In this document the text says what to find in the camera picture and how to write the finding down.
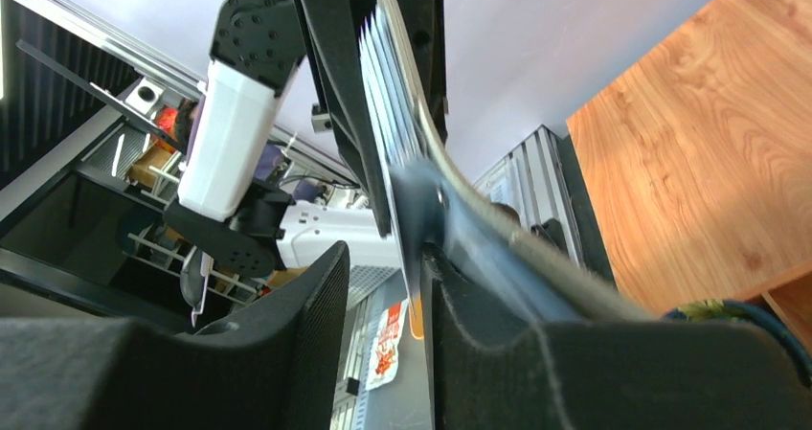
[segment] wooden surface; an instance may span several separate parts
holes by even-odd
[[[731,297],[812,259],[812,0],[713,0],[568,125],[641,304]]]

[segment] white arm segment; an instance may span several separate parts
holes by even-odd
[[[276,95],[219,61],[209,65],[194,151],[178,187],[181,205],[217,221],[234,214],[284,98]]]
[[[300,201],[287,209],[281,227],[284,238],[277,244],[288,268],[309,266],[338,240],[350,248],[352,267],[401,267],[397,243],[392,236],[381,238],[372,210],[320,207]]]

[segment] white panel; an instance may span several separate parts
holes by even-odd
[[[223,0],[70,0],[203,78]],[[476,179],[547,124],[567,117],[709,0],[445,0],[448,149]],[[313,133],[301,71],[278,123]]]

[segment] gray tabletop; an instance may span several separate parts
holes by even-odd
[[[406,286],[400,273],[393,275],[381,284],[370,296],[374,312],[370,319],[371,331],[377,329],[380,314],[387,307],[406,299]],[[365,366],[369,364],[372,351],[372,337],[365,353]],[[362,392],[353,428],[365,429],[409,429],[432,428],[429,403],[428,369],[423,341],[412,337],[410,327],[403,327],[403,337],[398,346],[397,375],[395,379],[369,392]],[[362,387],[366,377],[362,377]]]

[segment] slatted ceiling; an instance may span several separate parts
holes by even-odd
[[[23,39],[98,86],[121,93],[138,75],[114,58],[11,0],[2,0],[6,97],[0,102],[0,189],[103,107],[103,103],[14,45]]]

